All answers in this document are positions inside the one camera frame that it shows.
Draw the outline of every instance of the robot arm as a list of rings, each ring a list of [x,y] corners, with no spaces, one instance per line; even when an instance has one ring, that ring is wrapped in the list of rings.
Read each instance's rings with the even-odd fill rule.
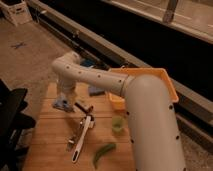
[[[137,171],[185,171],[173,104],[165,83],[153,75],[138,77],[81,67],[67,53],[53,62],[58,86],[66,93],[76,81],[124,97]]]

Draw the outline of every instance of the chair armrest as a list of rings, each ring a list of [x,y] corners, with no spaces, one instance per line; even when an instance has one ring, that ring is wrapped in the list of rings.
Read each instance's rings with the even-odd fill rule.
[[[26,94],[27,89],[14,89],[10,92],[5,102],[0,106],[0,136],[7,134]]]

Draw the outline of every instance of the brown object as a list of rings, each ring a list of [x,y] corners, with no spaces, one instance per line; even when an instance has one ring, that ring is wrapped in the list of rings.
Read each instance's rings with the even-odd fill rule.
[[[23,170],[93,171],[95,169],[92,159],[95,151],[108,142],[115,142],[116,150],[103,157],[99,162],[98,170],[135,171],[126,121],[122,134],[113,134],[111,117],[116,113],[105,95],[89,97],[87,85],[82,83],[78,83],[77,94],[85,103],[94,105],[93,115],[96,121],[94,129],[87,132],[78,162],[72,163],[73,151],[67,152],[66,146],[67,140],[78,127],[84,114],[77,108],[75,109],[76,113],[71,114],[53,109],[51,103],[56,97],[56,85],[51,83],[43,102]]]

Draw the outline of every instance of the small green cup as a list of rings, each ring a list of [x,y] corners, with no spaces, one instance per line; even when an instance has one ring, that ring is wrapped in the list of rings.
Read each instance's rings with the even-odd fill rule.
[[[115,133],[120,133],[123,130],[124,118],[122,116],[116,115],[112,117],[112,131]]]

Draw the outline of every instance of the cylindrical object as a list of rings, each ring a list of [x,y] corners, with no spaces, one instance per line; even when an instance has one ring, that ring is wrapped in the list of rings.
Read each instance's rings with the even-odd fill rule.
[[[137,171],[185,171],[173,104],[165,83],[153,75],[133,79],[125,91]]]

